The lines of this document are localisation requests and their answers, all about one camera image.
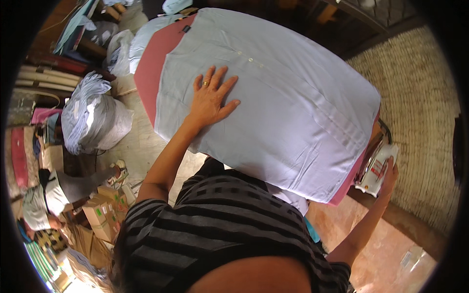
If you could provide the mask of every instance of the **green striped cloth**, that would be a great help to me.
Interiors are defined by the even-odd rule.
[[[25,247],[26,250],[28,250],[30,258],[34,266],[36,267],[36,270],[38,271],[39,275],[41,276],[42,280],[44,282],[49,281],[54,275],[55,270],[45,258],[44,253],[42,252],[39,245],[33,241],[31,243],[25,243]]]

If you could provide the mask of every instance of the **woven mat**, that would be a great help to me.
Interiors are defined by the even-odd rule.
[[[347,61],[381,93],[381,119],[399,146],[391,201],[448,235],[459,189],[452,143],[459,103],[451,72],[431,31],[400,34]]]

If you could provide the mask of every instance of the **gray shirt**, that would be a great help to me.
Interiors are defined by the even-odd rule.
[[[324,258],[298,210],[238,178],[195,175],[184,182],[174,207],[141,201],[129,209],[125,224],[125,269],[116,281],[127,292],[186,292],[217,267],[267,255],[300,261],[312,292],[347,291],[349,265]]]

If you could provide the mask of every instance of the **cable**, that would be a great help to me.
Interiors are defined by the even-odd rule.
[[[70,14],[72,14],[72,13],[78,8],[78,6],[80,6],[80,5],[77,4],[77,5],[72,9],[72,11],[70,11],[70,13],[67,14],[67,16],[66,16],[64,19],[62,19],[59,23],[53,24],[53,25],[51,25],[51,26],[48,27],[48,28],[45,28],[45,29],[43,29],[43,30],[40,30],[40,31],[38,32],[38,34],[40,34],[40,33],[42,33],[42,32],[45,32],[46,30],[51,29],[51,28],[53,28],[54,26],[59,25],[59,24],[61,24],[62,22],[64,22],[64,21],[70,16]]]
[[[97,163],[97,161],[98,161],[98,156],[101,156],[101,155],[104,154],[106,151],[107,151],[107,150],[104,150],[104,152],[98,154],[99,150],[96,149],[96,155],[95,155],[95,157],[94,157],[94,172],[97,172],[97,170],[96,170],[96,163]]]

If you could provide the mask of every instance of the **white iron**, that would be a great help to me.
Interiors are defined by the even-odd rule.
[[[388,168],[387,160],[393,156],[396,164],[397,151],[397,145],[381,141],[368,162],[364,162],[366,165],[363,165],[362,174],[359,175],[360,179],[356,181],[355,188],[377,197]]]

